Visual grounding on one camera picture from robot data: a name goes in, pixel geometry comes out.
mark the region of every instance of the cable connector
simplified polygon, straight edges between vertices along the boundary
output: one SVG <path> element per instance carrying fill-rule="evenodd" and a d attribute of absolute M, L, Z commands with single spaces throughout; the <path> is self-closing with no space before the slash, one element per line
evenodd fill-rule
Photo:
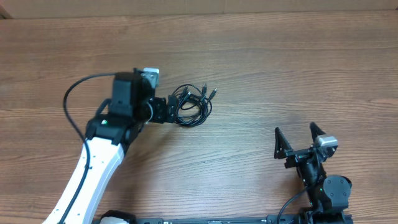
<path fill-rule="evenodd" d="M 187 93 L 188 93 L 188 86 L 186 86 L 184 90 L 182 90 L 182 96 L 185 96 Z"/>
<path fill-rule="evenodd" d="M 190 95 L 191 95 L 191 91 L 188 92 L 188 94 L 184 97 L 183 101 L 187 100 Z"/>
<path fill-rule="evenodd" d="M 209 101 L 210 101 L 211 99 L 213 99 L 213 97 L 216 95 L 216 93 L 217 93 L 217 88 L 215 88 L 215 89 L 211 92 L 211 94 L 210 94 L 210 96 L 209 96 Z"/>
<path fill-rule="evenodd" d="M 207 92 L 207 84 L 204 83 L 203 87 L 201 88 L 202 96 L 206 96 L 206 92 Z"/>

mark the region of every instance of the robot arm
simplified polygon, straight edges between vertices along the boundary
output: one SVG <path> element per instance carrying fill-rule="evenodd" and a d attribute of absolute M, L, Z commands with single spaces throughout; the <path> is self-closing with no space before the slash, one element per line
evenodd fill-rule
<path fill-rule="evenodd" d="M 90 170 L 87 173 L 85 183 L 75 203 L 69 211 L 65 223 L 92 222 L 105 188 L 113 172 L 120 163 L 122 163 L 124 158 L 121 144 L 115 146 L 110 139 L 93 138 L 92 140 L 87 140 L 87 143 L 91 152 Z M 49 217 L 44 221 L 44 224 L 54 224 L 60 221 L 83 175 L 86 156 L 86 149 L 83 145 L 76 169 L 61 199 L 58 201 Z"/>
<path fill-rule="evenodd" d="M 175 121 L 177 99 L 169 96 L 167 104 L 165 98 L 156 98 L 158 84 L 159 70 L 156 68 L 115 74 L 112 98 L 101 104 L 95 117 L 87 124 L 85 136 L 90 150 L 90 168 L 64 223 L 86 224 L 93 221 L 111 176 L 146 122 Z M 106 106 L 108 113 L 101 114 Z M 58 224 L 61 220 L 79 186 L 86 162 L 87 153 L 83 144 L 77 167 L 45 224 Z M 124 219 L 114 217 L 103 220 L 105 223 L 124 223 Z"/>

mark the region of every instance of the wire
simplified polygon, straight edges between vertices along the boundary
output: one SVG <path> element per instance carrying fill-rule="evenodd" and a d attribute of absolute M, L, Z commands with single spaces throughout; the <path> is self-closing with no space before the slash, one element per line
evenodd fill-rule
<path fill-rule="evenodd" d="M 317 181 L 315 181 L 315 183 L 318 183 L 318 181 L 321 179 L 321 175 L 319 174 L 321 172 L 321 162 L 319 161 L 319 157 L 318 157 L 318 153 L 317 151 L 315 151 L 315 158 L 317 160 L 317 169 L 318 169 L 318 177 L 317 177 Z"/>
<path fill-rule="evenodd" d="M 69 87 L 69 89 L 65 92 L 65 96 L 63 96 L 63 112 L 65 113 L 65 116 L 67 117 L 69 123 L 72 125 L 72 127 L 74 128 L 74 130 L 78 133 L 80 139 L 83 141 L 85 148 L 86 148 L 86 166 L 85 166 L 85 171 L 83 173 L 83 176 L 81 177 L 80 183 L 76 189 L 75 194 L 73 195 L 72 199 L 69 202 L 69 205 L 67 207 L 67 209 L 65 210 L 65 212 L 63 213 L 61 220 L 59 221 L 59 223 L 64 223 L 65 219 L 68 216 L 68 213 L 70 211 L 70 209 L 73 206 L 73 203 L 75 203 L 75 200 L 77 198 L 77 196 L 79 195 L 79 192 L 81 190 L 81 188 L 83 187 L 83 184 L 85 182 L 87 173 L 88 173 L 88 169 L 90 168 L 90 149 L 88 147 L 87 141 L 83 135 L 83 133 L 80 131 L 80 129 L 78 128 L 78 126 L 76 125 L 76 123 L 73 121 L 72 117 L 70 116 L 68 109 L 67 109 L 67 99 L 68 99 L 68 95 L 69 93 L 73 90 L 73 88 L 75 88 L 77 85 L 81 84 L 82 82 L 89 80 L 91 78 L 96 78 L 96 77 L 105 77 L 105 76 L 112 76 L 114 75 L 114 73 L 100 73 L 100 74 L 96 74 L 96 75 L 89 75 L 85 78 L 82 78 L 81 80 L 78 80 L 77 82 L 75 82 L 72 86 Z"/>
<path fill-rule="evenodd" d="M 109 106 L 112 102 L 112 99 L 105 99 L 102 104 L 99 106 L 97 111 L 95 112 L 95 116 L 100 115 L 102 111 L 106 108 L 106 106 Z"/>
<path fill-rule="evenodd" d="M 294 200 L 296 200 L 299 196 L 301 196 L 302 194 L 304 194 L 307 190 L 309 189 L 309 187 L 305 187 L 304 190 L 300 191 L 299 193 L 297 193 L 296 195 L 294 195 L 291 199 L 289 199 L 284 206 L 280 209 L 278 216 L 276 217 L 276 224 L 279 224 L 280 221 L 280 216 L 282 216 L 282 213 L 284 212 L 285 208 L 292 203 Z"/>
<path fill-rule="evenodd" d="M 192 94 L 188 91 L 189 86 L 196 89 L 196 91 L 199 92 L 199 95 Z M 174 90 L 172 96 L 175 96 L 178 99 L 177 117 L 175 119 L 177 124 L 191 128 L 203 124 L 203 122 L 206 121 L 213 109 L 211 99 L 216 95 L 217 88 L 211 92 L 209 98 L 206 97 L 206 89 L 206 84 L 204 84 L 202 91 L 200 91 L 195 85 L 184 84 Z M 191 103 L 192 105 L 188 108 L 184 108 L 184 105 L 187 103 Z M 180 115 L 180 110 L 186 111 L 194 107 L 199 109 L 196 113 L 185 116 Z"/>

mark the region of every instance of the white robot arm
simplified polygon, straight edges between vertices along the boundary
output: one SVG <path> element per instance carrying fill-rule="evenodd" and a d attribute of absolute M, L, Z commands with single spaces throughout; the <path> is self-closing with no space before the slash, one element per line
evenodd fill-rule
<path fill-rule="evenodd" d="M 88 122 L 85 139 L 67 112 L 67 96 L 75 86 L 87 79 L 110 75 L 115 76 L 112 98 L 104 100 L 95 117 Z M 83 144 L 76 169 L 58 204 L 44 221 L 45 224 L 92 223 L 111 176 L 145 123 L 174 123 L 177 99 L 169 96 L 167 104 L 165 98 L 155 97 L 158 85 L 159 69 L 145 68 L 88 76 L 69 88 L 63 99 L 63 108 L 69 122 L 87 145 Z M 106 106 L 108 114 L 102 114 Z M 101 223 L 124 224 L 135 220 L 129 215 L 110 210 L 103 215 Z"/>
<path fill-rule="evenodd" d="M 65 223 L 91 223 L 95 211 L 104 194 L 105 188 L 116 168 L 122 163 L 124 152 L 121 144 L 112 144 L 112 140 L 103 138 L 93 138 L 87 140 L 90 147 L 91 160 L 90 169 L 87 173 L 83 187 L 78 194 Z M 53 209 L 44 224 L 56 224 L 64 214 L 73 194 L 78 187 L 83 175 L 86 164 L 86 149 L 83 145 L 81 156 L 76 169 L 63 192 L 61 199 Z M 101 223 L 127 223 L 120 218 L 105 218 Z"/>

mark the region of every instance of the wood grain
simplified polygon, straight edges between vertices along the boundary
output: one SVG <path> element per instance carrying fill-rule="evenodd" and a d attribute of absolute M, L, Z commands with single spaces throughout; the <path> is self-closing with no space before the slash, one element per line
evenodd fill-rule
<path fill-rule="evenodd" d="M 142 16 L 0 22 L 0 223 L 40 223 L 80 153 L 61 100 L 99 72 L 157 67 L 157 96 L 218 87 L 193 129 L 150 124 L 112 177 L 97 215 L 261 217 L 302 185 L 273 159 L 274 128 L 294 148 L 315 121 L 339 139 L 328 174 L 353 181 L 356 223 L 398 219 L 398 12 Z M 84 128 L 111 79 L 81 84 L 69 107 Z M 307 205 L 302 198 L 286 212 Z"/>
<path fill-rule="evenodd" d="M 398 0 L 0 0 L 7 18 L 395 10 Z"/>

